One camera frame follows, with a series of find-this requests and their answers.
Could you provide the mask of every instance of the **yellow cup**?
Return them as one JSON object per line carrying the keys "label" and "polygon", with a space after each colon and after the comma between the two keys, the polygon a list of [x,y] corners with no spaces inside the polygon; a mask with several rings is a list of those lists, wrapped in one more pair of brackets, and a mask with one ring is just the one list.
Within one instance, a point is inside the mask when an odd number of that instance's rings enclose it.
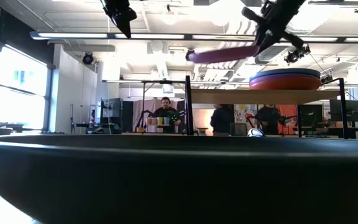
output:
{"label": "yellow cup", "polygon": [[157,118],[157,124],[158,124],[158,125],[163,125],[163,124],[164,124],[164,118],[158,117],[158,118]]}

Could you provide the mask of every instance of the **black bowl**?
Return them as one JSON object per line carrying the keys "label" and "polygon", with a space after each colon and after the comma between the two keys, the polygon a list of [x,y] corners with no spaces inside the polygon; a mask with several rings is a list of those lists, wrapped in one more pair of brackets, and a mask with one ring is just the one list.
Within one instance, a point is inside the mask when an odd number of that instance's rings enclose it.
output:
{"label": "black bowl", "polygon": [[358,223],[358,141],[0,137],[0,195],[48,223]]}

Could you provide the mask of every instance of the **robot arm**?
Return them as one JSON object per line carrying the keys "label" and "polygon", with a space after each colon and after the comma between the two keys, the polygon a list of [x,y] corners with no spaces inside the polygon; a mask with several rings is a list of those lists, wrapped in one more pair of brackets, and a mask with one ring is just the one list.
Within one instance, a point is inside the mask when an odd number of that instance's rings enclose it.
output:
{"label": "robot arm", "polygon": [[258,24],[254,42],[254,45],[259,46],[259,51],[256,55],[282,39],[286,39],[296,47],[296,50],[290,52],[287,57],[287,63],[296,62],[305,54],[310,53],[309,47],[304,46],[302,39],[285,31],[287,24],[298,13],[304,2],[305,0],[266,1],[260,10],[262,16],[258,16],[248,7],[243,8],[242,15]]}
{"label": "robot arm", "polygon": [[136,12],[129,7],[128,0],[100,0],[104,12],[112,23],[127,37],[131,37],[130,21],[137,18]]}

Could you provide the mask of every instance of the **purple frisbee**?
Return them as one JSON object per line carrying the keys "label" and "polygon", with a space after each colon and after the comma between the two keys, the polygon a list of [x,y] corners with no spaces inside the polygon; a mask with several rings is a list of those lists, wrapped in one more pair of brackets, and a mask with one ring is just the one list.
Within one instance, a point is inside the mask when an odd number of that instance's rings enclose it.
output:
{"label": "purple frisbee", "polygon": [[258,46],[233,47],[189,54],[188,59],[194,63],[218,63],[253,57],[259,51]]}

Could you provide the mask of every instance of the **window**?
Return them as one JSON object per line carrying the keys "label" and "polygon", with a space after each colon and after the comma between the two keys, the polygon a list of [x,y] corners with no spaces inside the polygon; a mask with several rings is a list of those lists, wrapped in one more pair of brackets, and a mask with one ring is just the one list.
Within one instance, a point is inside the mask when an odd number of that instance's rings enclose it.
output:
{"label": "window", "polygon": [[0,52],[0,122],[44,127],[48,68],[11,47]]}
{"label": "window", "polygon": [[0,85],[45,96],[48,68],[16,50],[3,47],[0,52]]}

